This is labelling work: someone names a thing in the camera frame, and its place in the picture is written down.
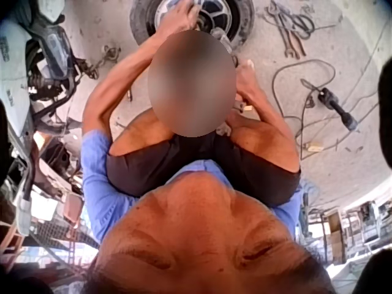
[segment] blue shirt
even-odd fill
[[[94,236],[102,241],[109,229],[125,215],[138,201],[138,198],[118,192],[108,181],[106,158],[111,140],[99,130],[92,130],[83,136],[81,145],[81,166],[83,168],[83,192],[91,229]],[[206,171],[212,173],[226,186],[232,187],[223,174],[220,166],[213,160],[196,160],[180,169],[168,183],[186,171]],[[295,226],[300,214],[303,190],[301,186],[291,199],[271,211],[294,235]]]

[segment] wheel rim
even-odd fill
[[[175,6],[178,1],[179,0],[162,0],[155,12],[155,28],[159,27],[160,21],[165,14]],[[222,28],[226,34],[229,34],[229,32],[232,31],[233,5],[229,5],[226,0],[195,0],[195,3],[202,6],[197,20],[201,31],[209,33],[213,28]]]

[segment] concrete floor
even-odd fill
[[[132,37],[129,26],[129,11],[133,1],[125,0],[67,0],[64,27],[70,38],[74,53],[92,63],[99,60],[104,45],[116,44],[121,47],[120,59],[134,52],[138,45]],[[334,28],[319,29],[310,40],[304,41],[308,59],[322,59],[336,68],[336,78],[328,87],[346,101],[344,108],[351,109],[360,97],[377,90],[377,81],[382,64],[392,55],[391,12],[383,1],[370,0],[301,0],[283,1],[292,12],[308,11],[316,27],[335,24]],[[257,69],[261,87],[271,103],[276,105],[271,81],[274,73],[295,59],[284,57],[284,45],[277,29],[263,20],[264,7],[269,0],[254,1],[255,23],[248,41],[239,55],[251,58]],[[106,64],[100,69],[102,79],[112,67]],[[300,83],[305,78],[320,85],[331,77],[331,70],[312,63],[282,71],[276,78],[275,89],[285,115],[301,116],[304,100],[309,90]],[[84,78],[79,85],[70,109],[70,116],[81,119],[87,98],[97,81]],[[136,115],[150,106],[146,87],[146,73],[132,86],[134,100],[124,99],[112,117],[112,132],[116,137],[122,128],[114,125],[128,124]],[[360,120],[377,103],[377,95],[361,100],[352,111]],[[68,105],[59,109],[65,115]],[[306,111],[305,124],[331,116],[316,101],[316,107]],[[294,133],[300,128],[297,121],[287,122]],[[324,147],[336,144],[347,134],[339,119],[333,119],[304,130],[304,142],[321,143]],[[381,154],[378,138],[378,108],[360,124],[337,148],[311,155],[303,160],[302,170],[306,179],[312,181],[319,193],[312,195],[309,203],[318,208],[345,207],[377,186],[391,187],[391,172]],[[81,131],[77,130],[65,138],[69,148],[76,153],[80,150]]]

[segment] motorcycle wheel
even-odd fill
[[[130,10],[130,28],[140,45],[151,37],[165,13],[179,0],[135,0]],[[236,49],[246,41],[254,23],[252,0],[195,0],[202,5],[198,24],[202,31],[220,27]]]

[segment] black shorts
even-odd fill
[[[107,175],[120,192],[141,197],[198,159],[212,159],[235,190],[270,207],[286,203],[300,181],[300,172],[284,170],[215,132],[197,138],[174,135],[123,156],[108,155]]]

